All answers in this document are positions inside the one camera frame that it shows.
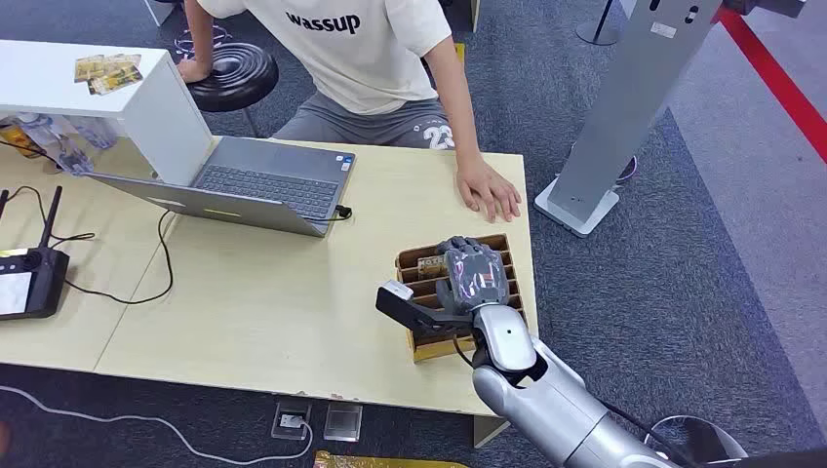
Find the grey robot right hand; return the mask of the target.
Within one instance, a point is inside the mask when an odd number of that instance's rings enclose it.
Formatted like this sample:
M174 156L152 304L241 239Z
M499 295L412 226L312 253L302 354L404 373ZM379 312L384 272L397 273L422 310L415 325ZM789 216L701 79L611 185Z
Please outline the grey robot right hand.
M468 315L486 304L508 302L508 280L498 251L476 239L454 236L440 243L436 252L448 273L448 280L440 280L436 286L447 313Z

